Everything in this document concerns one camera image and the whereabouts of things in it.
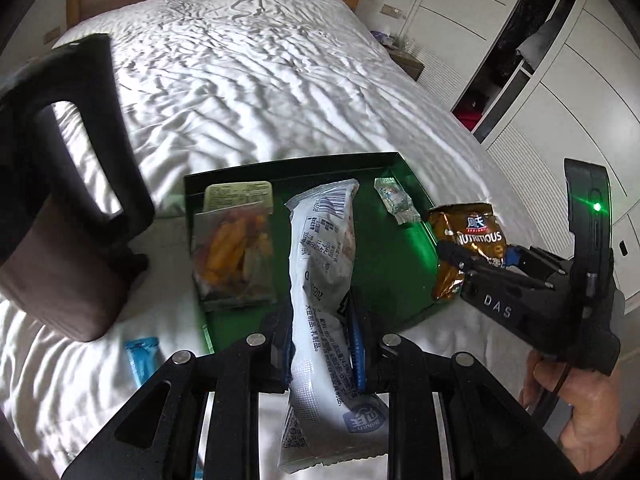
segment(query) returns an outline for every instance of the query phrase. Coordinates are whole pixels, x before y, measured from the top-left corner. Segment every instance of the nightstand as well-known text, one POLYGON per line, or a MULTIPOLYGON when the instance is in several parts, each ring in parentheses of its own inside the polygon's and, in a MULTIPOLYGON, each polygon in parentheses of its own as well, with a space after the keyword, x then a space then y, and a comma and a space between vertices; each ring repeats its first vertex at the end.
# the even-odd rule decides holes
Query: nightstand
POLYGON ((420 61, 415 59, 411 54, 407 54, 401 50, 387 49, 386 51, 389 53, 389 56, 393 59, 396 65, 404 70, 411 79, 418 81, 422 70, 424 70, 424 65, 420 61))

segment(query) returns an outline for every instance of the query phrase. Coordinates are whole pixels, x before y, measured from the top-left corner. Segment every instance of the white bed sheet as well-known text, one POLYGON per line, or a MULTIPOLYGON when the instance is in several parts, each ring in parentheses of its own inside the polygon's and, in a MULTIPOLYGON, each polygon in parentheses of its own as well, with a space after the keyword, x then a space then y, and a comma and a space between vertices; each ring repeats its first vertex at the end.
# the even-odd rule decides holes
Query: white bed sheet
MULTIPOLYGON (((112 37, 125 123, 161 212, 172 212, 184 174, 297 156, 398 151, 437 205, 488 201, 508 241, 544 246, 486 152, 340 0, 150 0, 81 23, 59 43, 92 32, 112 37)), ((116 211, 77 112, 59 104, 56 113, 98 204, 116 211)), ((50 478, 134 391, 125 340, 157 335, 164 358, 181 348, 203 353, 185 236, 184 220, 163 219, 135 241, 151 255, 152 270, 98 341, 69 341, 9 302, 0 304, 0 402, 50 478)), ((475 354, 518 393, 528 347, 462 301, 405 335, 438 354, 475 354)), ((284 476, 275 465, 285 410, 286 396, 262 396, 265 479, 284 476)), ((346 475, 386 478, 385 458, 296 474, 346 475)))

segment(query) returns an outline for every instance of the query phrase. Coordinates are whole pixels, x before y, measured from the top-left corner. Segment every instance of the barcode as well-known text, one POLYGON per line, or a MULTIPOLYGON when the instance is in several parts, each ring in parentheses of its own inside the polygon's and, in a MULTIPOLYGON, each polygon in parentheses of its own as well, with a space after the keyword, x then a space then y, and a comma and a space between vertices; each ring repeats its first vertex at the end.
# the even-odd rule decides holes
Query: barcode
POLYGON ((347 188, 334 189, 331 193, 321 196, 314 204, 314 212, 329 213, 344 218, 344 202, 347 199, 347 188))

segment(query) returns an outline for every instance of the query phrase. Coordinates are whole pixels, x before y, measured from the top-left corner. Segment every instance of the silver bolt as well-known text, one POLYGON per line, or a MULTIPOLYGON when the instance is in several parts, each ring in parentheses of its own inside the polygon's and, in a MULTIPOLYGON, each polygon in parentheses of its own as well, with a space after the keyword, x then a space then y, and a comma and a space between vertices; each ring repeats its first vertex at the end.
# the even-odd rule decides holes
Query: silver bolt
POLYGON ((267 338, 260 333, 250 334, 246 337, 246 343, 249 346, 260 346, 263 345, 265 341, 267 341, 267 338))
POLYGON ((177 365, 183 365, 188 363, 191 360, 191 352, 188 350, 178 350, 174 355, 171 356, 171 361, 177 365))
POLYGON ((456 355, 456 362, 460 366, 471 366, 475 362, 475 360, 471 354, 460 352, 458 355, 456 355))
POLYGON ((385 334, 382 336, 382 344, 387 346, 398 346, 402 338, 398 334, 385 334))

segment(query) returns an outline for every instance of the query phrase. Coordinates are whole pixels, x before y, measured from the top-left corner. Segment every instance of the human hand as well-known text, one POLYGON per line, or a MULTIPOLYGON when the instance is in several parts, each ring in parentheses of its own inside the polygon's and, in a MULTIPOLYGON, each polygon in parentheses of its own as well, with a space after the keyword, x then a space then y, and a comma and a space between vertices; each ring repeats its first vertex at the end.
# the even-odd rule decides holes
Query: human hand
MULTIPOLYGON (((540 387, 553 391, 564 363, 546 362, 532 350, 527 357, 520 403, 526 408, 540 395, 540 387)), ((604 464, 620 445, 620 371, 610 377, 596 371, 572 368, 559 391, 574 407, 571 420, 560 435, 562 450, 580 473, 604 464)))

